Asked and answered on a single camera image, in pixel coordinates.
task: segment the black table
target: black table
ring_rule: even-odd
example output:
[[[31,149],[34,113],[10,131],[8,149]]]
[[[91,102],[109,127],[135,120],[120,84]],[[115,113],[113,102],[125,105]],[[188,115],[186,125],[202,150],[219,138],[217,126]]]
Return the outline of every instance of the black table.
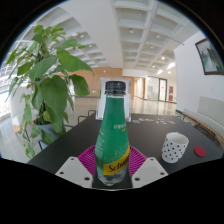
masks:
[[[155,157],[168,174],[172,174],[190,165],[222,158],[223,152],[206,136],[194,127],[175,116],[131,114],[132,120],[139,118],[153,119],[152,122],[127,122],[127,131],[130,145],[141,151],[146,157]],[[159,123],[158,118],[164,121],[174,121],[175,124]],[[28,162],[52,174],[55,174],[65,161],[71,157],[78,157],[85,149],[96,144],[101,121],[95,119],[95,113],[87,117],[80,124],[69,130],[65,135],[54,141],[44,151]],[[169,132],[179,132],[189,139],[188,147],[182,158],[176,163],[167,163],[162,159],[162,147]],[[205,157],[198,157],[194,148],[201,146],[206,150]],[[128,189],[132,188],[129,172],[124,180],[112,187],[107,187],[94,175],[93,187],[98,189]]]

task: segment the white cup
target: white cup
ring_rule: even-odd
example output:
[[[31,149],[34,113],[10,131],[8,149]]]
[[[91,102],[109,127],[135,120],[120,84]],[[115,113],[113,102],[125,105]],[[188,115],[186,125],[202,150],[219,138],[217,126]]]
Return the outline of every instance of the white cup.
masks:
[[[168,133],[162,148],[163,160],[168,163],[177,162],[183,156],[188,143],[186,136],[178,132]]]

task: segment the picture frame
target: picture frame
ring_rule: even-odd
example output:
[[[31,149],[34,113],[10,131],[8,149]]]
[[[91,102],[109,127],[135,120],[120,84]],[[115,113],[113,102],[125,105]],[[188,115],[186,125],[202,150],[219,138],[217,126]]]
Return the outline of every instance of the picture frame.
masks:
[[[205,75],[224,75],[224,66],[207,38],[195,43]]]

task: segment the plant pot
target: plant pot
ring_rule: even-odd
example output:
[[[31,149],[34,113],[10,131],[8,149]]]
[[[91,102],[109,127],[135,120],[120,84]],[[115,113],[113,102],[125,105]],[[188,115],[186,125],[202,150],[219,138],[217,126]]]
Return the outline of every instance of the plant pot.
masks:
[[[46,124],[46,125],[37,125],[36,124],[35,127],[40,132],[41,132],[41,129],[42,129],[44,132],[46,132],[48,134],[51,134],[55,140],[58,138],[58,136],[55,134],[54,129],[52,128],[51,124]],[[42,149],[45,149],[48,146],[47,143],[43,142],[41,134],[39,134],[37,136],[37,139],[38,139]]]

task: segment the plastic bottle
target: plastic bottle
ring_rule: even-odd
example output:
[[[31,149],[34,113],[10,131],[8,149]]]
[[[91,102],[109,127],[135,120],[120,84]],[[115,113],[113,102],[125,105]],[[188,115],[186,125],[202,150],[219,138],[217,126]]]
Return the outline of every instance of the plastic bottle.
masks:
[[[106,106],[95,146],[98,178],[105,185],[121,182],[127,171],[130,145],[124,113],[126,85],[106,82]]]

